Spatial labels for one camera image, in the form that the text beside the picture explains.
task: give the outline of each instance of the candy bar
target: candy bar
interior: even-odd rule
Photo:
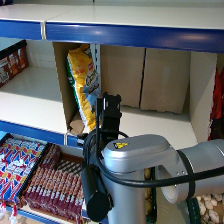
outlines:
[[[34,196],[33,196],[33,204],[38,204],[37,200],[38,200],[39,192],[41,191],[44,181],[45,181],[46,177],[48,176],[48,172],[49,172],[49,170],[45,169],[43,177],[41,178],[39,185],[36,187],[36,191],[34,192]]]
[[[30,183],[30,185],[29,185],[29,188],[28,188],[27,191],[26,191],[25,199],[26,199],[27,202],[29,201],[29,195],[30,195],[30,193],[31,193],[31,191],[32,191],[32,188],[33,188],[35,182],[36,182],[36,179],[37,179],[37,177],[38,177],[38,175],[39,175],[40,170],[41,170],[41,168],[38,167],[38,169],[37,169],[35,175],[34,175],[33,178],[32,178],[32,181],[31,181],[31,183]]]
[[[8,143],[8,144],[10,144],[10,145],[14,145],[14,142],[15,142],[16,140],[14,139],[14,138],[7,138],[6,139],[6,141],[5,141],[5,143]]]
[[[16,169],[17,167],[14,165],[8,165],[5,169],[5,172],[3,173],[2,177],[1,177],[1,181],[0,181],[0,198],[1,199],[6,199],[6,192],[8,195],[8,192],[11,192],[10,188],[10,178],[13,174],[13,171]]]
[[[48,207],[50,208],[50,210],[51,210],[54,214],[58,214],[58,213],[57,213],[57,209],[56,209],[56,208],[54,207],[54,205],[53,205],[53,201],[54,201],[54,199],[55,199],[55,195],[56,195],[56,193],[57,193],[58,187],[59,187],[59,185],[60,185],[60,181],[61,181],[62,176],[63,176],[63,172],[62,172],[61,170],[59,170],[58,172],[59,172],[59,174],[58,174],[58,178],[57,178],[57,180],[56,180],[56,182],[55,182],[55,185],[54,185],[54,188],[53,188],[53,190],[52,190],[50,199],[49,199],[49,201],[48,201]]]
[[[58,201],[59,201],[59,198],[60,198],[60,195],[61,195],[61,192],[63,190],[63,187],[65,185],[65,181],[67,179],[67,176],[68,176],[68,172],[64,172],[63,173],[63,176],[61,178],[61,181],[60,181],[60,184],[58,186],[58,189],[57,189],[57,192],[55,194],[55,198],[54,198],[54,201],[53,201],[53,205],[56,207],[58,206]]]
[[[75,186],[74,191],[72,192],[72,196],[71,196],[71,199],[70,199],[70,202],[69,202],[69,205],[68,205],[68,215],[71,219],[74,219],[73,205],[74,205],[75,199],[78,195],[78,192],[80,190],[80,187],[81,187],[81,176],[79,176],[79,178],[78,178],[77,184]]]
[[[29,175],[30,171],[31,171],[30,168],[27,168],[27,167],[25,168],[25,170],[23,172],[23,176],[20,179],[19,183],[12,189],[10,197],[8,198],[8,201],[17,202],[16,196],[17,196],[21,186],[23,185],[24,181],[26,180],[27,176]]]
[[[79,188],[79,192],[77,193],[76,199],[73,202],[73,206],[70,209],[70,215],[72,216],[73,219],[76,219],[77,216],[77,209],[79,207],[79,204],[82,202],[82,187]]]
[[[12,146],[12,149],[18,151],[23,141],[15,140]]]
[[[49,152],[47,153],[43,163],[41,164],[41,167],[46,168],[47,164],[50,163],[51,158],[53,157],[54,152],[54,145],[51,145]]]
[[[60,195],[60,199],[59,199],[59,203],[58,203],[58,205],[59,205],[59,210],[58,211],[64,217],[66,217],[66,213],[67,213],[67,210],[65,209],[66,200],[67,200],[67,197],[69,195],[69,191],[72,188],[72,184],[73,184],[74,179],[77,181],[78,178],[76,178],[75,174],[70,173],[68,175],[66,183],[65,183],[66,187],[62,190],[62,193]]]
[[[32,186],[32,189],[31,189],[31,191],[29,193],[29,197],[28,197],[29,201],[33,200],[33,197],[34,197],[37,185],[39,184],[40,180],[42,179],[44,172],[45,172],[44,169],[40,169],[39,172],[38,172],[38,175],[37,176],[35,175],[36,176],[35,182],[34,182],[34,184]]]
[[[51,211],[51,207],[49,206],[51,194],[53,192],[54,186],[57,182],[57,179],[61,176],[61,172],[59,170],[55,171],[52,181],[48,187],[47,193],[45,195],[44,206],[47,207],[47,210]]]
[[[55,169],[60,159],[60,154],[61,154],[61,150],[59,146],[52,145],[41,167],[44,167],[47,169]]]
[[[37,196],[37,203],[40,206],[42,205],[42,202],[44,200],[43,193],[45,191],[45,188],[47,187],[47,184],[50,182],[51,173],[52,173],[52,170],[47,170],[47,175],[45,177],[44,183],[43,183],[43,185],[42,185],[42,187],[41,187],[41,189],[39,191],[39,194]]]
[[[48,207],[47,207],[47,205],[46,205],[46,202],[47,202],[47,200],[48,200],[48,195],[47,195],[47,193],[49,192],[50,187],[51,187],[51,184],[52,184],[52,182],[53,182],[54,174],[55,174],[55,170],[52,170],[52,171],[51,171],[51,175],[50,175],[49,180],[48,180],[48,183],[47,183],[47,185],[46,185],[46,187],[45,187],[45,189],[44,189],[44,192],[43,192],[43,195],[42,195],[42,198],[41,198],[41,206],[42,206],[42,208],[44,208],[44,209],[47,210],[47,211],[48,211]]]
[[[5,172],[5,169],[6,169],[7,166],[8,166],[8,163],[7,162],[0,162],[0,177]]]
[[[28,167],[32,168],[36,164],[37,160],[38,160],[38,157],[31,159],[28,164]]]
[[[0,198],[4,199],[4,200],[8,200],[12,190],[16,187],[16,185],[19,184],[20,180],[23,177],[23,172],[25,170],[25,167],[17,167],[11,177],[8,183],[5,183],[0,191]]]
[[[70,186],[70,189],[69,189],[68,195],[66,197],[65,203],[62,205],[62,209],[64,210],[64,217],[66,217],[67,219],[69,219],[68,205],[69,205],[71,197],[73,195],[73,191],[74,191],[75,186],[77,184],[78,178],[79,178],[79,176],[76,174],[74,179],[73,179],[73,182]]]
[[[81,187],[80,194],[79,194],[78,198],[79,199],[78,199],[78,203],[76,205],[76,210],[75,210],[76,217],[81,214],[82,204],[83,204],[83,201],[84,201],[84,195],[83,195],[83,188],[82,187]]]
[[[64,215],[64,203],[65,203],[65,200],[67,198],[67,195],[69,193],[69,189],[72,185],[72,182],[74,180],[74,177],[75,175],[72,174],[72,173],[69,173],[68,176],[67,176],[67,179],[66,179],[66,182],[64,184],[64,187],[62,189],[62,192],[61,192],[61,195],[60,195],[60,198],[59,198],[59,201],[58,201],[58,207],[57,207],[57,210],[58,210],[58,213],[60,215]]]

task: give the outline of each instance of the red packaging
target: red packaging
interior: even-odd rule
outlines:
[[[43,183],[43,185],[42,185],[42,187],[41,187],[41,189],[40,189],[40,191],[39,191],[39,194],[38,194],[38,196],[37,196],[37,199],[36,199],[36,200],[37,200],[37,203],[38,203],[39,205],[41,205],[41,199],[42,199],[44,190],[45,190],[45,188],[46,188],[46,186],[47,186],[47,183],[48,183],[48,181],[49,181],[49,178],[50,178],[50,176],[51,176],[51,172],[52,172],[52,170],[46,170],[46,171],[47,171],[47,174],[46,174],[44,183]]]
[[[33,188],[35,182],[36,182],[36,179],[37,179],[37,177],[38,177],[38,175],[39,175],[40,170],[41,170],[41,168],[38,167],[38,168],[37,168],[37,171],[36,171],[36,173],[35,173],[35,175],[34,175],[33,178],[32,178],[32,181],[31,181],[31,183],[30,183],[30,185],[29,185],[29,187],[28,187],[28,189],[27,189],[27,191],[26,191],[25,199],[26,199],[27,202],[29,201],[29,195],[30,195],[30,193],[31,193],[31,191],[32,191],[32,188]]]
[[[61,149],[57,145],[52,145],[41,167],[55,169],[60,159]]]
[[[33,196],[33,204],[34,205],[38,205],[37,199],[38,199],[38,196],[39,196],[39,192],[42,189],[42,186],[44,184],[44,181],[46,180],[47,175],[48,175],[48,170],[45,169],[43,177],[41,178],[41,180],[40,180],[40,182],[39,182],[39,184],[38,184],[38,186],[36,188],[36,191],[34,192],[34,196]]]
[[[10,178],[13,175],[13,171],[16,169],[16,166],[14,165],[8,165],[5,169],[5,172],[2,174],[1,180],[0,180],[0,198],[6,198],[5,194],[8,195],[8,191],[11,192],[10,188]]]
[[[54,145],[51,145],[49,152],[47,153],[43,163],[41,164],[42,168],[46,168],[47,164],[50,162],[51,157],[53,156],[53,149],[54,149]]]
[[[50,191],[50,187],[52,185],[55,172],[56,172],[55,170],[52,170],[50,178],[48,180],[48,183],[44,189],[44,192],[41,198],[41,207],[44,208],[46,211],[50,211],[50,209],[48,209],[48,206],[47,206],[47,201],[49,199],[49,196],[47,195],[47,193]]]
[[[59,198],[60,198],[60,195],[61,195],[61,192],[63,190],[63,187],[65,185],[65,181],[67,179],[67,176],[68,176],[68,172],[64,172],[63,173],[63,176],[61,178],[61,181],[59,183],[59,186],[58,186],[58,189],[57,189],[57,192],[55,194],[55,198],[54,198],[54,201],[53,201],[53,206],[54,207],[58,207],[58,202],[59,202]]]
[[[22,178],[19,180],[19,183],[13,188],[8,201],[17,202],[17,198],[16,198],[17,193],[19,192],[21,186],[23,185],[30,171],[31,171],[30,168],[25,168]]]
[[[28,66],[26,45],[26,41],[22,40],[0,51],[0,88]],[[25,59],[23,68],[21,68],[20,58]]]
[[[58,171],[59,174],[58,174],[58,178],[55,182],[55,185],[54,185],[54,188],[52,190],[52,193],[51,193],[51,196],[50,196],[50,199],[48,201],[48,207],[51,209],[51,211],[54,213],[54,214],[58,214],[57,213],[57,209],[54,207],[53,205],[53,201],[54,201],[54,198],[55,198],[55,195],[57,193],[57,190],[58,190],[58,187],[60,185],[60,181],[62,179],[62,176],[63,176],[63,172],[61,170]]]
[[[80,212],[81,212],[82,202],[83,202],[83,190],[82,190],[82,187],[80,187],[77,197],[75,199],[75,202],[73,203],[73,207],[70,210],[71,215],[74,219],[77,218],[78,214],[80,215],[80,213],[78,211],[80,210]]]
[[[49,201],[50,201],[51,194],[53,192],[54,186],[55,186],[55,184],[57,182],[57,179],[59,178],[60,175],[61,175],[61,172],[59,170],[55,171],[53,179],[52,179],[52,181],[51,181],[51,183],[49,185],[49,188],[48,188],[46,196],[45,196],[44,205],[50,211],[51,211],[51,208],[49,206]]]
[[[23,177],[25,167],[16,167],[13,171],[8,183],[4,184],[1,188],[0,198],[8,200],[12,190],[19,184]]]
[[[36,178],[36,181],[35,181],[35,183],[34,183],[34,185],[32,187],[32,190],[31,190],[31,192],[29,194],[29,200],[30,201],[33,201],[33,198],[35,196],[35,192],[36,192],[37,186],[39,185],[41,179],[43,178],[44,172],[45,172],[45,169],[41,168],[40,172],[38,173],[38,176]]]
[[[75,186],[77,184],[77,181],[78,181],[78,178],[79,176],[76,174],[74,176],[74,179],[73,179],[73,182],[70,186],[70,189],[69,189],[69,192],[65,198],[65,202],[64,204],[61,206],[61,210],[63,211],[63,216],[66,218],[66,219],[69,219],[69,214],[68,214],[68,205],[70,203],[70,200],[71,200],[71,197],[72,197],[72,194],[73,194],[73,191],[75,189]]]
[[[83,194],[83,188],[81,187],[81,191],[80,191],[80,195],[79,195],[79,201],[78,201],[78,204],[76,206],[76,211],[75,211],[75,214],[77,216],[81,215],[83,201],[84,201],[84,194]]]
[[[69,173],[58,202],[58,213],[64,216],[64,204],[72,186],[75,174]]]
[[[73,206],[74,206],[74,203],[75,203],[75,200],[76,200],[76,197],[78,195],[80,188],[81,188],[81,176],[79,176],[79,178],[78,178],[77,184],[75,186],[74,191],[72,192],[72,196],[71,196],[71,199],[70,199],[70,202],[68,205],[68,216],[71,219],[74,219]]]

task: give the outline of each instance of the product packaging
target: product packaging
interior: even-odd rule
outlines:
[[[101,91],[88,44],[82,44],[80,48],[69,50],[67,72],[82,121],[91,131],[95,128],[94,104],[96,98],[100,97]]]

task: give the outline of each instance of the shelving unit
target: shelving unit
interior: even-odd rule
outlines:
[[[64,145],[67,127],[56,70],[29,67],[0,89],[0,98],[2,131]]]
[[[0,37],[224,53],[224,2],[25,2],[0,7]],[[0,131],[77,147],[77,138],[67,134],[55,69],[29,67],[0,89],[0,102]],[[120,130],[129,136],[160,134],[175,149],[197,143],[188,113],[121,111]],[[158,224],[189,223],[184,203],[170,205],[161,192],[157,198]]]

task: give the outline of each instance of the shelf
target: shelf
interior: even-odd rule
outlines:
[[[0,89],[1,131],[64,145],[67,126],[57,72],[29,67]]]
[[[52,41],[224,52],[224,4],[94,3],[49,19]]]
[[[178,115],[130,107],[121,107],[121,112],[120,131],[130,137],[144,134],[161,135],[176,150],[197,144],[188,113]]]
[[[31,210],[28,205],[24,206],[21,209],[18,209],[17,213],[23,217],[27,217],[29,219],[33,219],[36,221],[39,221],[41,223],[46,223],[46,224],[71,224],[71,222],[67,222],[65,220],[62,220],[60,218],[49,216],[44,213],[40,213],[34,210]]]
[[[0,7],[1,37],[41,40],[44,22],[70,10],[69,6],[14,4]]]

